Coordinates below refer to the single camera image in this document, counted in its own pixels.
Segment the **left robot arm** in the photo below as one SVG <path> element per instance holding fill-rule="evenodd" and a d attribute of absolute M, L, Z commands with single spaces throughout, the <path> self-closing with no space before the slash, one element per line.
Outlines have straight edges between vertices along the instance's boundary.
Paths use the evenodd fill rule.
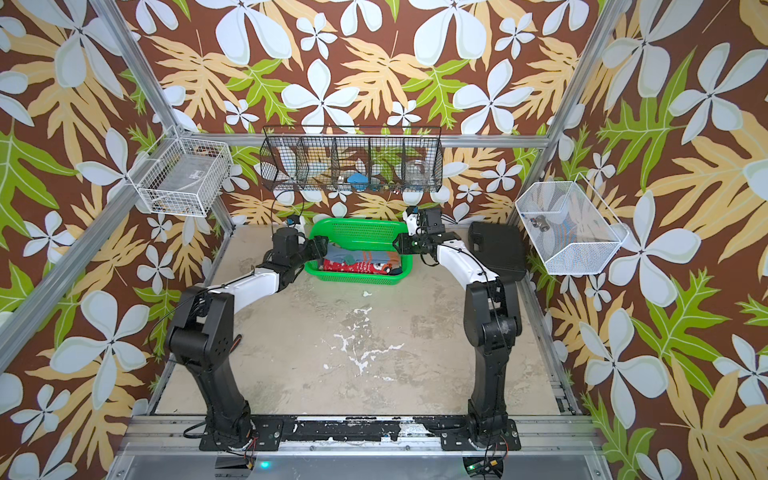
<path fill-rule="evenodd" d="M 241 453 L 257 439 L 248 401 L 240 392 L 229 356 L 235 344 L 235 314 L 293 283 L 307 263 L 322 260 L 329 239 L 312 239 L 291 227 L 272 235 L 272 248 L 249 273 L 208 287 L 190 287 L 166 335 L 174 361 L 192 375 L 206 404 L 204 430 L 187 437 L 198 439 L 202 451 Z"/>

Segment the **red christmas sock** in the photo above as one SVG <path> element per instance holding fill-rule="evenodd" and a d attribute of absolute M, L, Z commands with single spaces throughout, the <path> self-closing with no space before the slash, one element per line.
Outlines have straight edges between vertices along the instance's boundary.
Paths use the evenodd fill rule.
<path fill-rule="evenodd" d="M 353 275 L 382 275 L 397 276 L 403 270 L 399 263 L 371 263 L 356 262 L 352 264 L 334 262 L 324 259 L 321 263 L 321 270 L 325 272 L 345 273 Z"/>

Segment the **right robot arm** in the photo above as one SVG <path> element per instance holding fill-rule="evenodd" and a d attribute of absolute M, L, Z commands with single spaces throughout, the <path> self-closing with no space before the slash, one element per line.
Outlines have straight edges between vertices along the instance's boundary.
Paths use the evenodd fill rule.
<path fill-rule="evenodd" d="M 506 224 L 473 222 L 467 238 L 449 231 L 437 207 L 411 206 L 407 231 L 393 246 L 401 255 L 426 255 L 465 292 L 463 328 L 475 352 L 474 386 L 466 416 L 468 438 L 487 448 L 512 435 L 505 402 L 511 350 L 522 334 L 518 283 L 525 277 L 521 233 Z"/>

